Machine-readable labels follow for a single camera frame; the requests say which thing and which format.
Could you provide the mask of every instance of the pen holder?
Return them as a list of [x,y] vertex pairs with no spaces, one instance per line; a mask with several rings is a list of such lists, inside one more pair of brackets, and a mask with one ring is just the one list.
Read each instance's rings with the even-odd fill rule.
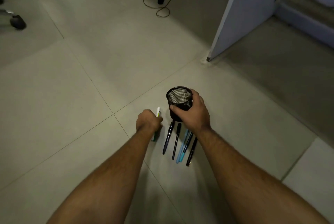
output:
[[[184,111],[187,111],[192,107],[192,92],[190,89],[186,87],[173,87],[169,89],[166,94],[168,100],[168,106],[174,105]],[[169,109],[170,117],[177,121],[182,122],[181,118],[179,118],[174,112]]]

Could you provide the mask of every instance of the chair caster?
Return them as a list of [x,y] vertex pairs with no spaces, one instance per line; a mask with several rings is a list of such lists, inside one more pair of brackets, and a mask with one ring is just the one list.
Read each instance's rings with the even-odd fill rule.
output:
[[24,22],[24,20],[21,18],[21,16],[19,15],[14,15],[11,19],[10,19],[10,24],[16,28],[16,29],[25,29],[27,27],[27,24]]

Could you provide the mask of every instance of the hand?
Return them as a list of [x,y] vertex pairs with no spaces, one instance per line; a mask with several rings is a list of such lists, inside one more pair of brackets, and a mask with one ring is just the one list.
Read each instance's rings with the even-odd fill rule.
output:
[[144,110],[138,115],[136,129],[147,129],[154,133],[161,128],[162,120],[162,117],[156,117],[151,110]]
[[211,129],[210,115],[203,98],[194,89],[191,91],[193,102],[188,111],[181,110],[174,105],[171,105],[170,109],[182,119],[190,131],[198,136],[201,131]]

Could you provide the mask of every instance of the marker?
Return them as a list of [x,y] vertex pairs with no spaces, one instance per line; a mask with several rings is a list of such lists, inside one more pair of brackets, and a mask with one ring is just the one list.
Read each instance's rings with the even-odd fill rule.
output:
[[184,157],[184,155],[185,155],[185,153],[186,153],[186,151],[187,151],[188,146],[190,145],[190,141],[191,141],[191,138],[192,138],[193,135],[194,135],[193,133],[190,133],[190,136],[189,136],[189,138],[188,138],[188,141],[187,141],[187,143],[186,143],[186,146],[184,147],[184,150],[183,150],[183,152],[182,152],[182,154],[181,154],[180,162],[182,162],[182,160],[183,160],[183,157]]
[[169,129],[168,129],[168,134],[167,134],[167,138],[166,138],[166,141],[165,141],[164,150],[162,150],[162,154],[165,154],[165,152],[167,150],[168,142],[169,142],[170,136],[172,135],[174,125],[175,125],[175,121],[173,120],[170,123]]
[[177,156],[177,158],[176,158],[176,163],[179,163],[179,161],[180,161],[180,157],[181,157],[181,154],[182,154],[182,150],[183,150],[183,147],[184,147],[184,143],[185,143],[185,141],[186,141],[186,139],[187,139],[187,137],[188,137],[188,134],[189,134],[189,130],[187,129],[186,132],[185,132],[185,134],[184,134],[184,139],[183,139],[183,141],[182,141],[182,144],[181,144],[181,148],[180,148],[179,154],[178,154],[178,156]]
[[177,125],[177,129],[176,129],[176,139],[175,139],[175,144],[174,144],[174,150],[173,150],[173,155],[172,155],[172,160],[174,160],[175,157],[175,152],[176,152],[176,147],[177,147],[177,140],[180,136],[180,131],[181,131],[181,123],[179,123]]
[[[158,109],[157,109],[157,114],[156,114],[156,117],[157,117],[157,118],[158,118],[159,116],[160,116],[160,107],[158,107]],[[155,132],[151,141],[157,141],[158,137],[159,137],[159,132]]]
[[186,164],[186,166],[188,166],[188,167],[191,163],[192,156],[194,155],[196,144],[197,144],[197,137],[195,138],[194,143],[192,144],[192,147],[191,147],[191,150],[190,150],[190,154],[189,154],[187,164]]

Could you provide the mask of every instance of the forearm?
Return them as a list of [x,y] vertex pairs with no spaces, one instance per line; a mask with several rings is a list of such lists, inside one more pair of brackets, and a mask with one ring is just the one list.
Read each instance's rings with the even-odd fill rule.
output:
[[153,133],[140,129],[75,188],[48,223],[123,223]]
[[197,136],[238,222],[328,223],[311,205],[213,130]]

